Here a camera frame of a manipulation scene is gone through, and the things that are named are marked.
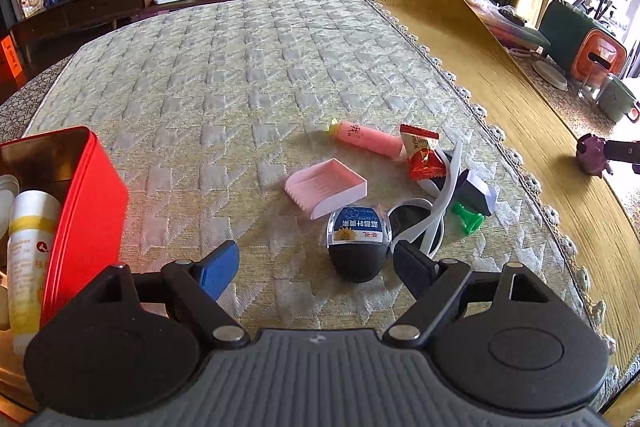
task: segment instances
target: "lace trim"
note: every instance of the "lace trim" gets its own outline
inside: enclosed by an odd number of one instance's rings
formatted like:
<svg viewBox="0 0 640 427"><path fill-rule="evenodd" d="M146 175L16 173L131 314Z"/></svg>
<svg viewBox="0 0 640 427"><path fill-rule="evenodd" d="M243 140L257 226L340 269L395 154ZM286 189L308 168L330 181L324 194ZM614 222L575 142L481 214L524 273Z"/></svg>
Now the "lace trim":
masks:
<svg viewBox="0 0 640 427"><path fill-rule="evenodd" d="M549 227L553 238L558 244L562 257L564 258L564 262L569 268L569 273L571 274L572 280L574 281L575 288L577 289L580 300L582 301L585 315L590 322L591 327L606 341L607 346L609 347L609 353L613 354L616 350L616 341L609 335L604 335L602 333L602 329L600 328L605 317L607 305L605 304L604 300L594 302L590 299L589 289L591 288L591 280L587 269L584 266L578 266L575 261L575 255L578 251L575 243L571 240L571 238L569 238L567 235L563 235L559 231L558 226L560 224L560 216L558 211L548 204L543 204L540 200L542 186L533 174L525 171L522 168L524 163L522 156L516 150L505 147L504 141L506 140L506 134L504 133L504 131L497 125L486 123L485 118L488 114L487 110L481 105L470 101L471 92L466 89L466 87L456 84L456 75L451 73L450 71L445 70L442 67L442 60L431 55L428 46L425 46L424 44L418 44L418 37L409 33L408 26L401 25L400 19L398 19L397 17L393 17L391 15L391 12L385 9L385 7L378 2L378 0L365 1L380 15L382 15L389 23L391 23L391 25L400 34L402 34L402 36L404 36L409 44L411 44L412 47L414 47L414 49L416 49L416 51L418 51L418 53L428 63L430 63L430 65L433 66L438 71L438 73L440 73L440 76L444 80L444 82L458 94L462 102L471 111L478 123L481 125L482 129L489 135L494 145L498 148L498 151L506 159L511 168L513 168L513 172L520 179L520 182L522 183L522 186L524 187L526 193L530 196L531 200L537 206L543 220L546 222L546 225ZM640 360L636 360L632 367L637 367L638 365L640 365ZM627 371L627 374L625 376L628 378L632 374L633 373ZM607 374L606 382L604 384L604 387L607 388L607 396L610 396L609 393L612 393L612 390L615 390L615 388L619 385L619 382L620 372L618 368L616 366L610 367L609 373Z"/></svg>

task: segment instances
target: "houndstooth pattern tablecloth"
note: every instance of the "houndstooth pattern tablecloth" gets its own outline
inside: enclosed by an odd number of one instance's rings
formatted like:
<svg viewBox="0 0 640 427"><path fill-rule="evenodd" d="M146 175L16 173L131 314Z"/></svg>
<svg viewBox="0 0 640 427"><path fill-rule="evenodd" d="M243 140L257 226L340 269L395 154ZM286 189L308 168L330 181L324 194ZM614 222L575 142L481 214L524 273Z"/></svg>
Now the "houndstooth pattern tablecloth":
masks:
<svg viewBox="0 0 640 427"><path fill-rule="evenodd" d="M97 133L129 189L120 257L132 270L200 259L236 240L240 270L220 304L253 333L382 331L412 304L390 261L368 283L341 282L326 218L306 219L283 185L335 157L366 177L370 204L424 197L404 155L391 161L337 143L327 124L436 130L444 149L462 140L464 166L498 190L495 216L474 235L447 217L436 257L489 271L521 261L594 323L566 262L572 243L534 197L535 179L403 29L372 0L238 0L154 17L82 47L28 133L80 124Z"/></svg>

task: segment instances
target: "mustard yellow cloth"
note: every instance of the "mustard yellow cloth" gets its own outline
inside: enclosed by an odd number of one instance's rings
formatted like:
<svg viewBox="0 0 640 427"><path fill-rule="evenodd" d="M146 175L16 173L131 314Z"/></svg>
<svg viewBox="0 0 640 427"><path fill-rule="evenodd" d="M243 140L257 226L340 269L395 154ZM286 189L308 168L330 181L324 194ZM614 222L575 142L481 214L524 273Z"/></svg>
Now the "mustard yellow cloth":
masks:
<svg viewBox="0 0 640 427"><path fill-rule="evenodd" d="M577 264L591 275L591 299L607 304L602 330L618 342L611 363L624 375L640 346L640 244L609 185L578 169L575 136L464 0L379 1L456 74L542 184L542 200L559 212ZM640 409L639 400L626 401L628 415L614 425Z"/></svg>

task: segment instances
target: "bottle label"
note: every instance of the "bottle label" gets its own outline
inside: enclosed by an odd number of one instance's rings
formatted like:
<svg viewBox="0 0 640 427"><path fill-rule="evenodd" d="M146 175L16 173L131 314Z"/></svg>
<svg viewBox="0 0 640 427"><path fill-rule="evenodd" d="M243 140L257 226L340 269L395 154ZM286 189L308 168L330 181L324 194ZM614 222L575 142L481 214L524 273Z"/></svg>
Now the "bottle label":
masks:
<svg viewBox="0 0 640 427"><path fill-rule="evenodd" d="M382 243L382 223L373 208L345 206L335 218L334 245L343 243Z"/></svg>

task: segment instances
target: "red candy wrapper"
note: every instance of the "red candy wrapper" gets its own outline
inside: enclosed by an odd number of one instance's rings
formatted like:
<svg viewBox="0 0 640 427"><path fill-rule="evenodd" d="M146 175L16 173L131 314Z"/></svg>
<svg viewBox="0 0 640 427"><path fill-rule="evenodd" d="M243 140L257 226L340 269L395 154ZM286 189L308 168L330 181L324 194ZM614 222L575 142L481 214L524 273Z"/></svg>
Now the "red candy wrapper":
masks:
<svg viewBox="0 0 640 427"><path fill-rule="evenodd" d="M409 176L413 181L447 175L447 168L435 151L440 139L438 133L403 123L400 124L400 136L409 160Z"/></svg>

